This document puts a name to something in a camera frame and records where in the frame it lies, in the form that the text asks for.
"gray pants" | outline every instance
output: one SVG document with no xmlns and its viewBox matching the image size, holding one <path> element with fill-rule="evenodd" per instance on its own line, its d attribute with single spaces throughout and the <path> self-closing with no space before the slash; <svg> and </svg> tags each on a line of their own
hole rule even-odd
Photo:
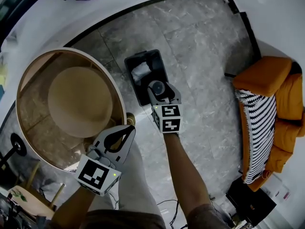
<svg viewBox="0 0 305 229">
<path fill-rule="evenodd" d="M 109 194 L 96 195 L 88 211 L 114 209 Z M 160 210 L 149 191 L 143 160 L 135 141 L 124 163 L 124 172 L 119 181 L 119 209 L 160 215 Z"/>
</svg>

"human arm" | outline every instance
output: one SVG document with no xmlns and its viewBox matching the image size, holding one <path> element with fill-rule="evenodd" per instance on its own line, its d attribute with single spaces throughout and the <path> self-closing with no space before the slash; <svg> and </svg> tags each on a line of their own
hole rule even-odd
<svg viewBox="0 0 305 229">
<path fill-rule="evenodd" d="M 176 134 L 163 134 L 176 196 L 187 217 L 203 204 L 210 204 L 205 183 L 186 154 Z"/>
<path fill-rule="evenodd" d="M 51 222 L 62 229 L 79 228 L 85 219 L 87 211 L 95 194 L 80 187 L 62 206 L 55 212 Z"/>
</svg>

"marble floor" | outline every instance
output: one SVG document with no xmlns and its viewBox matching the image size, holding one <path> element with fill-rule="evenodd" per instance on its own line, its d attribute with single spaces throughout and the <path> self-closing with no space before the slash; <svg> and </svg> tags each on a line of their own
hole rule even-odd
<svg viewBox="0 0 305 229">
<path fill-rule="evenodd" d="M 158 49 L 169 82 L 182 94 L 184 108 L 182 144 L 202 175 L 211 197 L 232 211 L 225 193 L 239 177 L 241 127 L 231 79 L 253 60 L 253 49 L 239 14 L 233 15 L 223 0 L 165 0 L 129 12 L 92 31 L 73 45 L 99 60 L 116 81 L 127 112 L 136 116 L 135 140 L 142 152 L 147 182 L 159 203 L 176 199 L 162 136 L 155 128 L 149 106 L 140 107 L 126 74 L 124 59 L 145 50 Z M 11 147 L 10 134 L 21 135 L 15 110 L 0 133 L 1 152 Z M 28 148 L 28 159 L 14 155 L 12 169 L 28 177 L 37 155 Z M 78 187 L 70 174 L 42 164 L 35 186 L 46 197 L 63 182 L 59 197 L 64 202 Z M 175 202 L 160 205 L 169 227 Z M 185 225 L 181 210 L 174 227 Z"/>
</svg>

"black and white striped blanket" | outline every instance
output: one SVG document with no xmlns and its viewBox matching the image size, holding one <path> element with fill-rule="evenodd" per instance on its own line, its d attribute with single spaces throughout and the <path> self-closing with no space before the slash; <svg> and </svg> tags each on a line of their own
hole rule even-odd
<svg viewBox="0 0 305 229">
<path fill-rule="evenodd" d="M 272 147 L 276 116 L 275 96 L 265 97 L 245 90 L 236 90 L 235 93 L 244 104 L 248 124 L 250 159 L 244 183 L 251 184 L 264 171 Z"/>
</svg>

